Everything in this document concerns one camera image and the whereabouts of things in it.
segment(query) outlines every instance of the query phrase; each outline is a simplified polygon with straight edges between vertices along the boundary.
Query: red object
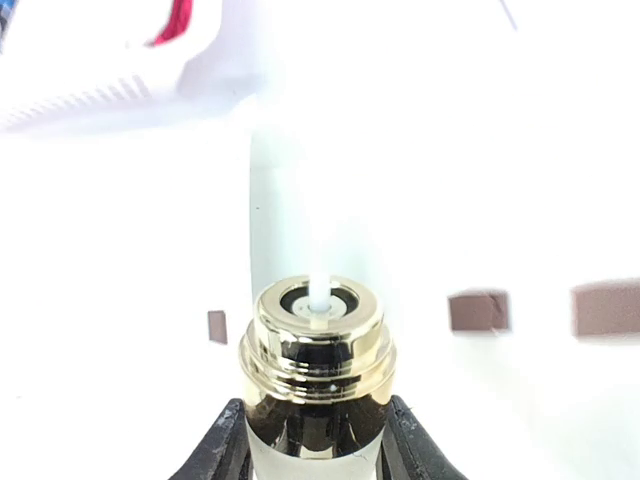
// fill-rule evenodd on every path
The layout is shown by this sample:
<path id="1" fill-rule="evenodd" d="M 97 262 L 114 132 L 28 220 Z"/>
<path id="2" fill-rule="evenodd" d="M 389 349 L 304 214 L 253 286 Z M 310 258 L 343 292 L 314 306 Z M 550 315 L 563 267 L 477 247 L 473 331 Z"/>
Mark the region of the red object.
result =
<path id="1" fill-rule="evenodd" d="M 161 45 L 182 35 L 189 27 L 192 10 L 193 0 L 173 0 L 169 23 L 167 23 L 162 33 L 154 40 L 153 44 Z"/>

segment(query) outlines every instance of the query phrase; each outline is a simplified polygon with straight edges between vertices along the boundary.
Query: brown rectangle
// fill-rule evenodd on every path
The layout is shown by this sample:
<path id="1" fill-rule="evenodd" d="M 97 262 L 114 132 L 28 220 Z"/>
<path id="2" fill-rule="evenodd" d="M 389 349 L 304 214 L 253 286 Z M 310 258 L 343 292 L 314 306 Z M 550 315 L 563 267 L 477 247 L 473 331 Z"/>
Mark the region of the brown rectangle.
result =
<path id="1" fill-rule="evenodd" d="M 573 289 L 574 333 L 640 333 L 640 281 L 617 280 Z"/>
<path id="2" fill-rule="evenodd" d="M 509 328 L 509 299 L 503 291 L 461 292 L 449 297 L 453 331 L 491 331 Z"/>
<path id="3" fill-rule="evenodd" d="M 227 315 L 223 310 L 213 310 L 208 313 L 209 340 L 227 344 Z"/>

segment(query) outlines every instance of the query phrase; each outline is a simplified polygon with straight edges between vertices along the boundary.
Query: dark thin line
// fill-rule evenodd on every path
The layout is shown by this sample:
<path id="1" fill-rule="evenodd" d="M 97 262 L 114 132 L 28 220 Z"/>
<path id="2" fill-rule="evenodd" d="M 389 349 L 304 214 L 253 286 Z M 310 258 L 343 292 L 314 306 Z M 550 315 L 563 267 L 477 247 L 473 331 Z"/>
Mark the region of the dark thin line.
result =
<path id="1" fill-rule="evenodd" d="M 507 7 L 506 0 L 500 0 L 500 4 L 502 5 L 502 9 L 504 10 L 504 13 L 507 15 L 507 18 L 509 19 L 509 23 L 511 24 L 513 29 L 517 32 L 518 25 L 516 25 L 516 21 L 513 19 L 513 15 L 511 15 L 511 11 L 509 10 L 509 7 Z"/>

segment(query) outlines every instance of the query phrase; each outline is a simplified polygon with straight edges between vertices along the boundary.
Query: shiny gold surface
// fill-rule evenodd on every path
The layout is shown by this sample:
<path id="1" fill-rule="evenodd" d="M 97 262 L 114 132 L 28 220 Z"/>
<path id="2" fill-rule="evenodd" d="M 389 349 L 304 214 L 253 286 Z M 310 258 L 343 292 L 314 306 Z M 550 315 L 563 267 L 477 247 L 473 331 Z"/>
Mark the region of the shiny gold surface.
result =
<path id="1" fill-rule="evenodd" d="M 365 287 L 332 279 L 332 292 L 348 305 L 339 318 L 285 309 L 284 301 L 307 287 L 307 277 L 285 279 L 256 302 L 240 344 L 247 421 L 281 452 L 334 458 L 359 450 L 382 431 L 396 350 L 379 302 Z"/>

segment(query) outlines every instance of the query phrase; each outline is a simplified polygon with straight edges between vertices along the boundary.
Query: white tray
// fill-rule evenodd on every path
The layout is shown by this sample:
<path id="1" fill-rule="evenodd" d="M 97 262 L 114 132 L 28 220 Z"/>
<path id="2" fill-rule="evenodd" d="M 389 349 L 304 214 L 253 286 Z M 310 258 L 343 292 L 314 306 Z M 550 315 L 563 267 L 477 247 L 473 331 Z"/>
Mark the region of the white tray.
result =
<path id="1" fill-rule="evenodd" d="M 186 32 L 156 47 L 32 58 L 7 52 L 0 56 L 0 130 L 171 97 L 186 63 L 218 35 L 221 14 L 221 0 L 194 0 Z"/>

